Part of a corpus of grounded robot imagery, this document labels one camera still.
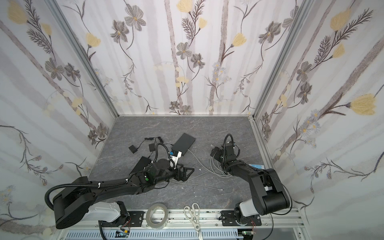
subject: duct tape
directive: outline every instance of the duct tape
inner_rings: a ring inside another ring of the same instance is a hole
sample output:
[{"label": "duct tape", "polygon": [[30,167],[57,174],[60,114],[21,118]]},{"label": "duct tape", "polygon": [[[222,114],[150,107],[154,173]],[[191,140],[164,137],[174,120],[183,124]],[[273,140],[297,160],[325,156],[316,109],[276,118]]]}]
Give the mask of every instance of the duct tape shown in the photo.
[{"label": "duct tape", "polygon": [[[153,213],[159,209],[164,211],[164,218],[159,223],[153,223],[151,217]],[[164,204],[154,204],[148,209],[145,219],[147,221],[148,226],[155,230],[160,230],[168,224],[168,209]]]}]

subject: marble pattern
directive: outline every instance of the marble pattern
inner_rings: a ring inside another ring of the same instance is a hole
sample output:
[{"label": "marble pattern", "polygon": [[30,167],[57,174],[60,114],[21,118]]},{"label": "marble pattern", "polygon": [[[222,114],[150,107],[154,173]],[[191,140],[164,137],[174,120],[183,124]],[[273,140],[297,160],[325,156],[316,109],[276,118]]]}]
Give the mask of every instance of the marble pattern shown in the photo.
[{"label": "marble pattern", "polygon": [[[227,133],[241,149],[240,159],[247,163],[263,164],[247,117],[118,117],[110,136],[91,173],[90,180],[109,180],[125,177],[141,156],[149,156],[149,141],[132,154],[130,145],[138,147],[144,137],[160,136],[165,143],[175,143],[182,133],[196,138],[190,150],[205,166],[209,166],[211,144],[220,146]],[[159,149],[159,157],[165,151]],[[190,152],[180,158],[186,167],[194,167],[191,177],[205,169]],[[251,198],[249,185],[239,177],[219,178],[206,173],[190,183],[204,184],[224,189],[223,191],[195,185],[170,182],[164,189],[154,189],[140,195],[126,195],[109,199],[123,201],[127,209],[147,209],[160,202],[170,209],[182,209],[197,202],[202,209],[231,209],[235,204]]]}]

